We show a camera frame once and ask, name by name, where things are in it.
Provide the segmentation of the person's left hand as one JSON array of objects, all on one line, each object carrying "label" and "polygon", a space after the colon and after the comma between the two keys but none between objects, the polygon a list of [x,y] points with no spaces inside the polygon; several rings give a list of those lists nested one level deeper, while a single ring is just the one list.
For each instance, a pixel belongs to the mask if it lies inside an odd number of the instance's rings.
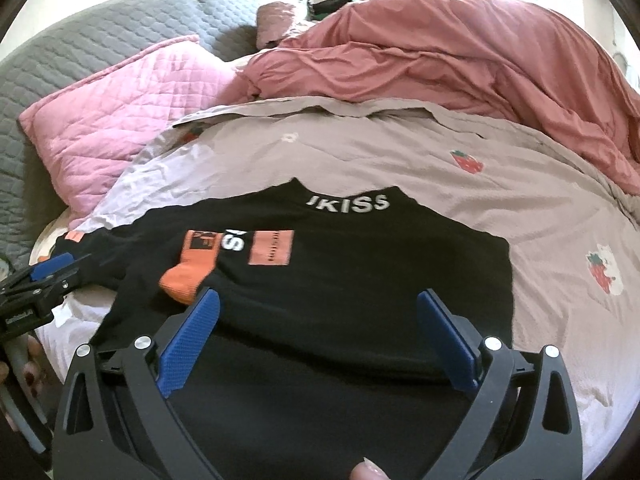
[{"label": "person's left hand", "polygon": [[27,437],[37,427],[47,422],[47,416],[40,401],[32,393],[36,381],[29,382],[25,374],[25,367],[30,362],[28,336],[18,336],[6,342],[3,350],[9,359],[8,379],[15,379],[17,387],[13,389],[8,386],[1,387],[1,405],[6,410],[14,428]]}]

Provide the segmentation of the person's right hand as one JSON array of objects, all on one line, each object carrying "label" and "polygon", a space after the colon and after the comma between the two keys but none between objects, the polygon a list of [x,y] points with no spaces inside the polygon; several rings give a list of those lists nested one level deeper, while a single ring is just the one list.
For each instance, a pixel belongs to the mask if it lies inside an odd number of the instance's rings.
[{"label": "person's right hand", "polygon": [[352,468],[349,480],[390,480],[390,477],[372,460],[363,457],[362,461]]}]

